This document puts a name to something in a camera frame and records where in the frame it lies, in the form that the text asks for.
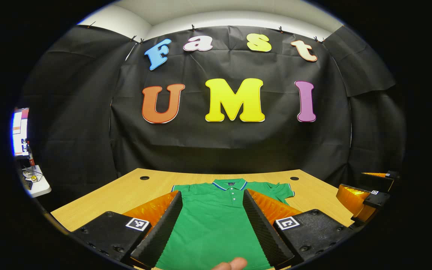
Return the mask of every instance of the letter f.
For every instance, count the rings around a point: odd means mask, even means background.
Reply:
[[[149,57],[149,61],[151,61],[151,66],[149,67],[149,70],[154,70],[158,66],[161,66],[162,63],[166,62],[166,60],[168,60],[168,57],[163,57],[161,55],[168,54],[170,52],[168,46],[166,46],[170,43],[171,39],[166,38],[165,40],[156,44],[154,47],[144,53],[144,55],[147,55]]]

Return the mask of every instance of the monitor screen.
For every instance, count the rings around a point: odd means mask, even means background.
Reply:
[[[12,116],[12,145],[14,157],[29,158],[27,149],[27,125],[29,108],[16,109]]]

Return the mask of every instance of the wooden table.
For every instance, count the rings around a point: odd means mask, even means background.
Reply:
[[[140,177],[149,176],[148,180]],[[135,169],[51,214],[69,231],[74,231],[105,211],[125,213],[171,191],[173,185],[212,183],[214,179],[244,178],[248,182],[290,183],[295,196],[286,199],[290,206],[305,212],[319,209],[348,227],[353,216],[336,198],[338,189],[300,169],[248,174],[194,174],[150,169]]]

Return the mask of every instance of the letter m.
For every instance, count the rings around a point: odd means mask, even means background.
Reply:
[[[243,112],[240,119],[243,122],[262,122],[264,114],[261,112],[260,89],[263,81],[260,79],[245,79],[235,94],[225,79],[211,79],[206,86],[211,91],[209,114],[206,114],[206,121],[221,122],[224,114],[221,113],[223,105],[226,114],[231,121],[235,120],[241,106]]]

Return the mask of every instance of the finger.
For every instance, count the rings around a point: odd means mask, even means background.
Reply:
[[[214,266],[214,268],[212,268],[211,270],[232,270],[232,269],[231,269],[231,265],[229,263],[222,262],[222,263]]]
[[[231,270],[242,270],[248,265],[248,261],[245,258],[236,257],[229,262]]]

